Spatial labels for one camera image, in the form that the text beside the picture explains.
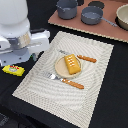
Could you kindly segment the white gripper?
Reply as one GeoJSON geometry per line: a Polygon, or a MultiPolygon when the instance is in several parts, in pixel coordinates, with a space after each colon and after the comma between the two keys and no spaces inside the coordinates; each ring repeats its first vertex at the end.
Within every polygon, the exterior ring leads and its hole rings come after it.
{"type": "Polygon", "coordinates": [[[32,54],[47,50],[50,32],[27,32],[18,38],[5,38],[0,36],[0,65],[12,65],[26,62],[32,54]]]}

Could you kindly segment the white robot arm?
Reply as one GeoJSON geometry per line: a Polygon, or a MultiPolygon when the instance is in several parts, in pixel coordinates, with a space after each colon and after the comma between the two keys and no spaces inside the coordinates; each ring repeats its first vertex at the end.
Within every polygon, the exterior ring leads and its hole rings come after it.
{"type": "Polygon", "coordinates": [[[47,50],[50,32],[32,34],[26,0],[0,0],[0,65],[26,62],[47,50]]]}

